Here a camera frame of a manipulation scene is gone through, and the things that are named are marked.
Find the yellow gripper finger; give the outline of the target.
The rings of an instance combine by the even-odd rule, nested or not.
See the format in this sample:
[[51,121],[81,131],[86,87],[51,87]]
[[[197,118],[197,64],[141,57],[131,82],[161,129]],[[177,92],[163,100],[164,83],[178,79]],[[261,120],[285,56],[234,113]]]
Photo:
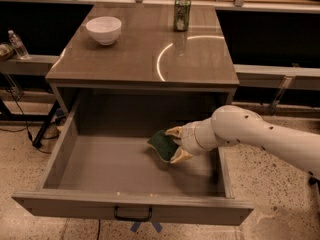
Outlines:
[[174,155],[170,158],[170,163],[171,164],[181,163],[181,162],[184,162],[186,160],[191,159],[192,157],[193,157],[192,154],[190,154],[188,151],[186,151],[182,147],[179,147],[175,151]]
[[170,129],[167,129],[165,131],[165,134],[167,136],[172,136],[174,138],[181,138],[182,135],[182,127],[181,126],[176,126]]

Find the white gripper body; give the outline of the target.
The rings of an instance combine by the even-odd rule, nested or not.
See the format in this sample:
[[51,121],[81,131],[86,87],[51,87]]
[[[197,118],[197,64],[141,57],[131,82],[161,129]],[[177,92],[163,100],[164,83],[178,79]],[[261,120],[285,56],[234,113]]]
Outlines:
[[181,128],[180,146],[192,155],[202,155],[218,147],[211,119],[187,123]]

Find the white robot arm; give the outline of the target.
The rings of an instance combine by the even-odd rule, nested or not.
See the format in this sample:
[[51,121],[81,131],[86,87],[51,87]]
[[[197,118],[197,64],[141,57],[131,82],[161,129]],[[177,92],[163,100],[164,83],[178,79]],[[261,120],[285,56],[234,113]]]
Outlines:
[[320,179],[320,135],[268,123],[257,113],[238,106],[222,106],[208,119],[168,129],[165,134],[180,146],[171,163],[215,148],[246,144]]

